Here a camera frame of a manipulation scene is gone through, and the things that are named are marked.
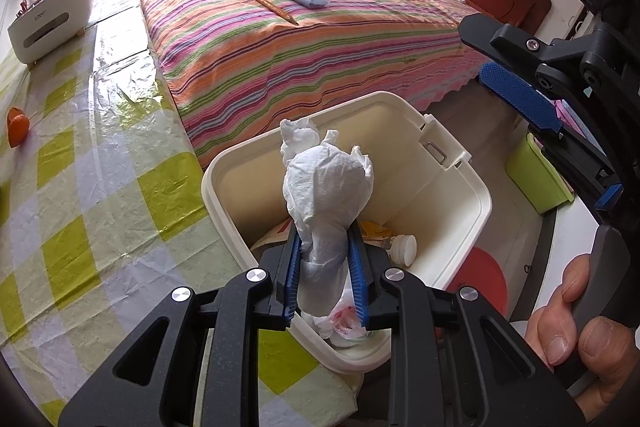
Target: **blue gripper pad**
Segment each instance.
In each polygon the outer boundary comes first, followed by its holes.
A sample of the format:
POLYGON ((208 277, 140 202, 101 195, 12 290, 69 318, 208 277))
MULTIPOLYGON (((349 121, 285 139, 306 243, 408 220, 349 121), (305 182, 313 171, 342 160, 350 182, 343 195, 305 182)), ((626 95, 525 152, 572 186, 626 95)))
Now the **blue gripper pad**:
POLYGON ((302 240, 296 232, 293 240, 293 249, 291 252, 291 260, 289 262, 289 270, 287 271, 287 279, 284 286, 284 314, 285 318, 291 322, 296 314, 298 307, 298 284, 300 283, 300 259, 302 258, 302 240))
POLYGON ((362 268, 361 255, 366 256, 366 252, 360 252, 359 245, 362 245, 362 236, 357 222, 349 227, 347 231, 349 241, 349 252, 347 263, 349 264, 349 274, 351 276, 351 289, 353 290, 353 303, 356 308, 356 315, 360 319, 363 327, 369 324, 369 290, 362 268))
POLYGON ((516 74, 500 64, 489 62, 482 66, 479 76, 481 84, 511 105, 537 129, 556 133, 562 129, 553 104, 516 74))

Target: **green container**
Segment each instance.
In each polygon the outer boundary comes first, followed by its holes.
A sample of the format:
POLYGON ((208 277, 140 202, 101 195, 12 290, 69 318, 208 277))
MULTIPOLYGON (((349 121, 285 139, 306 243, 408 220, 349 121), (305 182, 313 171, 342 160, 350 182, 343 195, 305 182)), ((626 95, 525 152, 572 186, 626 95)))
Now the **green container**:
POLYGON ((505 168, 539 214, 565 201, 574 201, 573 193, 556 168, 542 155, 531 133, 511 153, 505 168))

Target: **striped bedspread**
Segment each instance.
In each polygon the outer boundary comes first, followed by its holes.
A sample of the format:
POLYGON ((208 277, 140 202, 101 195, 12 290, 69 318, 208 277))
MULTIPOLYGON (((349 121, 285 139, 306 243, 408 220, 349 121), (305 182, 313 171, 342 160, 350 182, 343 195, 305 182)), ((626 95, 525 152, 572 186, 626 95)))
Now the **striped bedspread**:
POLYGON ((290 120, 376 90, 418 110, 460 89, 484 57, 460 42, 458 0, 142 0, 160 65, 200 165, 290 120))

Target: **pencil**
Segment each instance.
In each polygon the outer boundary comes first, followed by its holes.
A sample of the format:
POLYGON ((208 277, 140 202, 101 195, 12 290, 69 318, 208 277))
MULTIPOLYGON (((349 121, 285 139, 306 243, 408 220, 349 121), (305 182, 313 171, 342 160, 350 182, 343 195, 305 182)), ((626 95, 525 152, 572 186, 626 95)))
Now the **pencil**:
POLYGON ((272 4, 267 0, 254 0, 254 1, 258 1, 260 4, 262 4, 262 6, 274 12, 277 16, 282 17, 287 22, 290 22, 291 24, 295 24, 296 26, 300 26, 297 20, 295 20, 291 15, 289 15, 283 9, 278 8, 275 4, 272 4))

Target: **white trash bin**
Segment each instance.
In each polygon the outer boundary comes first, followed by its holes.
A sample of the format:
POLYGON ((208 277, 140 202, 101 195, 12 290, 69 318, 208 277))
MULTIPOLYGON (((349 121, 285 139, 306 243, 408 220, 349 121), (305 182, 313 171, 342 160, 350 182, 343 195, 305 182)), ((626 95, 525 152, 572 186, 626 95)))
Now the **white trash bin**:
MULTIPOLYGON (((471 156, 430 114, 402 98, 375 92, 310 116, 321 136, 340 132, 337 146, 360 145, 373 163, 373 195, 360 214, 399 234, 414 235, 409 272, 444 289, 466 259, 491 213, 489 190, 471 156)), ((249 247, 286 219, 280 130, 216 156, 202 180, 202 197, 222 239, 242 269, 258 266, 249 247)), ((391 355, 390 330, 357 346, 334 349, 298 315, 290 333, 319 362, 338 373, 364 373, 391 355)))

